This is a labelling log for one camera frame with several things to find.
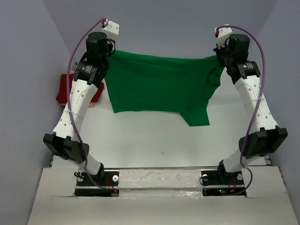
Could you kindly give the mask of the green t shirt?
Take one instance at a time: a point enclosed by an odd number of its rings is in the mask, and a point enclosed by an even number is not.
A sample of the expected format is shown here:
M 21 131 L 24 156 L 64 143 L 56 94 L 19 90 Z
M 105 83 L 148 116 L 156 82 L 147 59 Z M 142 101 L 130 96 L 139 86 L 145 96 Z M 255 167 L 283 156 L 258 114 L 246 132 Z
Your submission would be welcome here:
M 208 103 L 223 70 L 215 55 L 181 59 L 117 51 L 105 83 L 114 113 L 170 112 L 191 127 L 208 126 Z

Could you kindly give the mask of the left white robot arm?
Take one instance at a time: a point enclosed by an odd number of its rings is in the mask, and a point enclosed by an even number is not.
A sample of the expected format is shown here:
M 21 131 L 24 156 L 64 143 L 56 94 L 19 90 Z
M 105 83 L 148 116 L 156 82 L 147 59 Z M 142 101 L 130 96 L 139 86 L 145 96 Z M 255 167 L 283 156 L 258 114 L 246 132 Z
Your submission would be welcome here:
M 53 131 L 43 138 L 53 155 L 86 172 L 93 185 L 103 182 L 104 165 L 89 153 L 89 145 L 82 141 L 80 129 L 90 102 L 109 69 L 112 48 L 108 42 L 103 32 L 92 32 L 87 36 L 86 52 L 77 64 L 73 80 L 67 82 L 65 109 Z

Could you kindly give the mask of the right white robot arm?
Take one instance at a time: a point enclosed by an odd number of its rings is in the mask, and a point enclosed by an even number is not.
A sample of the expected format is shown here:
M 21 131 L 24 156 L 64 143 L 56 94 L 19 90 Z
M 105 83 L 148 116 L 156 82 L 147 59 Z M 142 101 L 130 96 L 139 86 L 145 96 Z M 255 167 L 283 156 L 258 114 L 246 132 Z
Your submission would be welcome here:
M 248 60 L 250 39 L 244 34 L 218 34 L 214 49 L 220 66 L 226 68 L 232 83 L 240 94 L 249 126 L 240 138 L 238 149 L 222 160 L 216 171 L 219 183 L 228 183 L 244 166 L 274 153 L 287 138 L 286 128 L 273 118 L 264 94 L 261 93 L 263 76 L 258 65 Z

